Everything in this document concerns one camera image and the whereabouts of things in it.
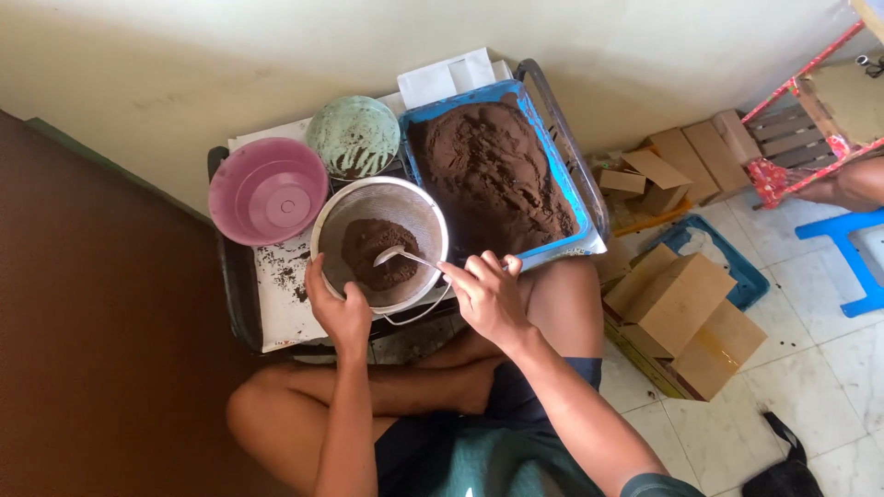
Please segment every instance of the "mint green bowl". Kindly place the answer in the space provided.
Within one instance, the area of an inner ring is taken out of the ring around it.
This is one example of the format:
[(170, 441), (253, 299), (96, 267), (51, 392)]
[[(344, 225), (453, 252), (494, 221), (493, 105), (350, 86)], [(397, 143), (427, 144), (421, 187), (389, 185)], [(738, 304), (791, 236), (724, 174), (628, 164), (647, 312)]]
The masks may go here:
[(367, 96), (342, 96), (310, 120), (307, 145), (336, 180), (355, 181), (383, 171), (399, 151), (399, 122)]

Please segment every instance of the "metal spoon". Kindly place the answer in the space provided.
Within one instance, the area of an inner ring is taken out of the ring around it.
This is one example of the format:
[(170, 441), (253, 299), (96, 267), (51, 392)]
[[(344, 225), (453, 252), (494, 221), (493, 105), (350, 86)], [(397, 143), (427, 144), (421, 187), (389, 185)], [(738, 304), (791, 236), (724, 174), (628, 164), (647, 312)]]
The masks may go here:
[(375, 257), (375, 267), (389, 261), (394, 256), (405, 256), (413, 261), (417, 261), (423, 265), (428, 265), (433, 269), (437, 269), (435, 264), (428, 263), (427, 261), (424, 261), (422, 258), (420, 258), (410, 252), (406, 252), (405, 245), (393, 245), (392, 247), (388, 248), (387, 250), (381, 252), (380, 255)]

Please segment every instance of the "ground coffee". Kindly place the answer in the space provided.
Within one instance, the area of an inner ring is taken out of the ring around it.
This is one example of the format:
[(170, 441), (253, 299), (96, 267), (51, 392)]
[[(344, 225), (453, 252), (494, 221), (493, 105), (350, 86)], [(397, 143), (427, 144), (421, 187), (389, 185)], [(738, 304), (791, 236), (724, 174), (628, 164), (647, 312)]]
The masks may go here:
[(340, 256), (357, 281), (381, 292), (408, 281), (417, 273), (418, 263), (403, 256), (395, 256), (375, 267), (377, 256), (395, 245), (404, 245), (407, 252), (421, 255), (415, 236), (404, 227), (383, 219), (356, 219), (344, 230)]
[(574, 212), (553, 180), (516, 95), (467, 103), (408, 128), (424, 187), (439, 203), (451, 258), (518, 254), (574, 234)]

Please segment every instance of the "blue tray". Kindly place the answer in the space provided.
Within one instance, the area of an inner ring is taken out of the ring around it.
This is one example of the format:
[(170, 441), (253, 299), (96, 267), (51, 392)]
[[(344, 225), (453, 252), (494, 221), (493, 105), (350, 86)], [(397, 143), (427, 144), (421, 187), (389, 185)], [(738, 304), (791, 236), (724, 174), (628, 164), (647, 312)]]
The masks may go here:
[(719, 232), (715, 231), (708, 221), (698, 214), (688, 214), (681, 221), (666, 230), (665, 233), (658, 236), (648, 245), (648, 250), (653, 249), (660, 243), (665, 243), (667, 247), (676, 254), (679, 249), (690, 240), (690, 233), (686, 229), (688, 226), (703, 230), (709, 233), (713, 238), (715, 247), (724, 254), (728, 260), (728, 271), (730, 277), (736, 280), (736, 286), (728, 294), (728, 300), (734, 304), (739, 310), (745, 312), (751, 305), (758, 301), (771, 288), (771, 284), (767, 281), (755, 266), (736, 251), (733, 245), (728, 243)]
[(499, 102), (500, 98), (507, 93), (516, 94), (519, 110), (522, 111), (526, 118), (528, 118), (529, 124), (531, 124), (537, 132), (537, 137), (540, 138), (540, 143), (546, 154), (546, 160), (549, 161), (552, 178), (559, 184), (561, 193), (564, 194), (565, 200), (570, 204), (577, 225), (579, 226), (577, 233), (574, 233), (565, 239), (547, 243), (546, 245), (522, 252), (516, 256), (520, 259), (525, 259), (526, 257), (542, 254), (544, 252), (550, 252), (550, 256), (553, 256), (554, 253), (551, 251), (574, 241), (579, 241), (587, 235), (591, 229), (590, 213), (586, 210), (586, 204), (583, 203), (583, 199), (577, 194), (577, 188), (574, 185), (574, 181), (571, 180), (571, 176), (568, 174), (568, 168), (565, 167), (564, 161), (561, 160), (559, 151), (553, 144), (553, 138), (544, 128), (543, 120), (537, 115), (537, 111), (534, 109), (534, 104), (528, 96), (528, 91), (521, 81), (498, 81), (486, 87), (477, 88), (457, 96), (443, 98), (438, 102), (428, 103), (422, 107), (416, 107), (410, 111), (405, 111), (399, 116), (399, 127), (402, 132), (402, 149), (405, 150), (406, 157), (408, 158), (408, 160), (404, 162), (406, 163), (408, 173), (414, 179), (415, 183), (417, 183), (417, 186), (424, 188), (425, 186), (421, 179), (421, 173), (417, 170), (417, 165), (415, 164), (415, 156), (412, 153), (411, 145), (408, 143), (408, 127), (414, 123), (424, 122), (441, 116), (454, 107), (465, 103)]

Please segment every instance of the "pink bowl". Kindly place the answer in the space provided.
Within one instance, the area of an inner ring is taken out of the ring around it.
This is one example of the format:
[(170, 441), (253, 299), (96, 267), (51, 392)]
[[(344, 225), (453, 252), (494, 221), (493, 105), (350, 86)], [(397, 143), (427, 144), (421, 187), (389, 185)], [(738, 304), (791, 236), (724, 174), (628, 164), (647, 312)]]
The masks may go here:
[(322, 159), (289, 138), (236, 149), (209, 185), (209, 213), (227, 238), (260, 247), (286, 241), (316, 219), (328, 195)]

